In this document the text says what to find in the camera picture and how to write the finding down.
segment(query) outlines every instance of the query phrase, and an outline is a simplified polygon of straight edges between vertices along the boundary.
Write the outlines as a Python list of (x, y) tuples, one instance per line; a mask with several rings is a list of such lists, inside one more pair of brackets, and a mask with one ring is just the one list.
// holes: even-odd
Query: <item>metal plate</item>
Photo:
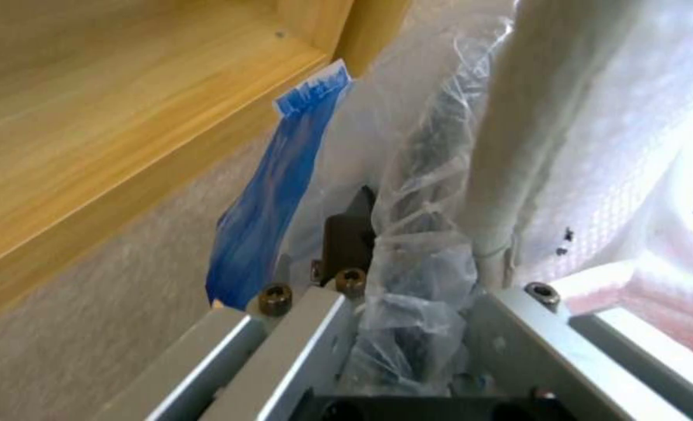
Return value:
[(265, 337), (249, 315), (213, 309), (95, 419), (194, 419)]
[(307, 390), (333, 389), (353, 340), (349, 301), (310, 288), (202, 419), (287, 419)]
[(554, 392), (578, 419), (686, 419), (521, 290), (480, 298), (466, 339), (470, 357), (510, 395)]
[(570, 319), (617, 363), (693, 418), (693, 352), (625, 309)]

